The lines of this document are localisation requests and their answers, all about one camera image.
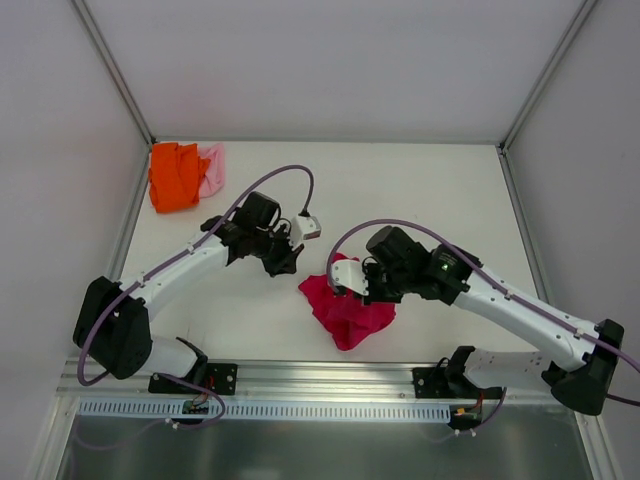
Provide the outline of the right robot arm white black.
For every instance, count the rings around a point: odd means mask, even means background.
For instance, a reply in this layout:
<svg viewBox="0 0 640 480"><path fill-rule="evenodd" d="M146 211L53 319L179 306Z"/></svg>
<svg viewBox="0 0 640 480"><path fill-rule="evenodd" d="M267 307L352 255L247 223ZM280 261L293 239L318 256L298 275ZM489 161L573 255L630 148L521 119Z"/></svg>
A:
<svg viewBox="0 0 640 480"><path fill-rule="evenodd" d="M531 352L458 347L438 374L451 395L534 390L581 414L602 412L624 337L620 324L568 315L511 288L466 252L445 245L427 250L395 226L379 230L366 249L373 259L363 267L366 303L398 303L416 294L479 315L533 346Z"/></svg>

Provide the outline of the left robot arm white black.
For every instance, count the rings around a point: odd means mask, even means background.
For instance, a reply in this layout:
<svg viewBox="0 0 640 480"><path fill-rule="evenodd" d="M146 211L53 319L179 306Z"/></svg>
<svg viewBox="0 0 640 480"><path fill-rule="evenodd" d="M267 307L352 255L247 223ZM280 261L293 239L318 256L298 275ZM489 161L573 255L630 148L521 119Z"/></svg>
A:
<svg viewBox="0 0 640 480"><path fill-rule="evenodd" d="M318 234L319 225L307 211L290 220L280 212L276 201L251 192L230 218L208 219L181 251L150 272L94 280L73 343L119 380L168 374L181 391L198 391L206 380L207 356L185 339L153 335L150 323L187 286L247 256L260 259L272 277L295 273L304 242Z"/></svg>

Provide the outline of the red t shirt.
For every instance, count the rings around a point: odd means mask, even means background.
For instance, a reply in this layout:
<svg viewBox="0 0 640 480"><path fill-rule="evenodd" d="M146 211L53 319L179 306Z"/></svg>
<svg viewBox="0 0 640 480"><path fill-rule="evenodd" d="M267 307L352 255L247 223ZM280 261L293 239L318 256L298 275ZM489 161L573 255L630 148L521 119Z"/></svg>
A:
<svg viewBox="0 0 640 480"><path fill-rule="evenodd" d="M325 274L310 275L298 290L340 351L353 350L370 335L387 328L396 317L394 304L364 305L354 296L335 296Z"/></svg>

